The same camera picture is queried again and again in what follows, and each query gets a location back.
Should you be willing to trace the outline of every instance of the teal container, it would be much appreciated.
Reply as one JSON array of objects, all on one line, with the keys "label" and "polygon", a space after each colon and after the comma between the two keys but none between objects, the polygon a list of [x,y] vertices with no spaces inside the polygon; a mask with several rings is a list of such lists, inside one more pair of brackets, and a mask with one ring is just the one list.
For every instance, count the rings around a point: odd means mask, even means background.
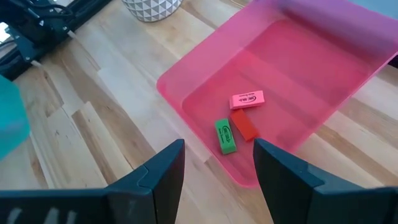
[{"label": "teal container", "polygon": [[29,135],[29,122],[18,87],[0,75],[0,160]]}]

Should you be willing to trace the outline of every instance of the pink eraser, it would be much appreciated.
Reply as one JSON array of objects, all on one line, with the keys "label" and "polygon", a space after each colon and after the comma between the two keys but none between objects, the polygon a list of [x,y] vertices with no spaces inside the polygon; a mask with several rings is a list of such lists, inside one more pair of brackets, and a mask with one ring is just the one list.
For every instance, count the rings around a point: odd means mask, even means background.
[{"label": "pink eraser", "polygon": [[229,99],[229,108],[236,110],[240,108],[247,108],[252,106],[259,106],[264,103],[264,94],[262,91],[254,91],[250,93],[243,93],[233,95]]}]

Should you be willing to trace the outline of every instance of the black machine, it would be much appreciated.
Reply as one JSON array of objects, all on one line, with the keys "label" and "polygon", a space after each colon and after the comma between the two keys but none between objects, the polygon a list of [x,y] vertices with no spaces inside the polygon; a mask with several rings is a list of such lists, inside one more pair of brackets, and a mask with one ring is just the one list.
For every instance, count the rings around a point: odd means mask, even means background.
[{"label": "black machine", "polygon": [[67,7],[53,0],[0,0],[0,22],[9,26],[17,47],[0,58],[0,74],[9,80],[65,41],[111,0],[74,0]]}]

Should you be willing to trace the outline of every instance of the teal object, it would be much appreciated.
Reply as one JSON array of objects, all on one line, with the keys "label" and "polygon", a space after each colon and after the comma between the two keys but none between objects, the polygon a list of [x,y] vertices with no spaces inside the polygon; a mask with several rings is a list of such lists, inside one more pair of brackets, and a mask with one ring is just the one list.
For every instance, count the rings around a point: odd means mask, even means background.
[{"label": "teal object", "polygon": [[0,160],[29,135],[29,122],[18,87],[0,75]]},{"label": "teal object", "polygon": [[398,0],[349,0],[366,9],[398,19]]}]

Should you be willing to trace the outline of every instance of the wooden table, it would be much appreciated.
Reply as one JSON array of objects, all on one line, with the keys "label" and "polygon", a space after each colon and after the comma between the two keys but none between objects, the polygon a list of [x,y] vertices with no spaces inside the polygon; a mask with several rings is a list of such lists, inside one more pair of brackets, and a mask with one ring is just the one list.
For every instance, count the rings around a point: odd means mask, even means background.
[{"label": "wooden table", "polygon": [[[0,188],[105,187],[184,138],[177,223],[272,223],[261,191],[235,185],[155,89],[238,10],[229,0],[185,0],[171,17],[145,24],[114,0],[16,80],[32,132],[0,162]],[[397,99],[398,70],[387,66],[297,155],[363,187],[398,185]]]}]

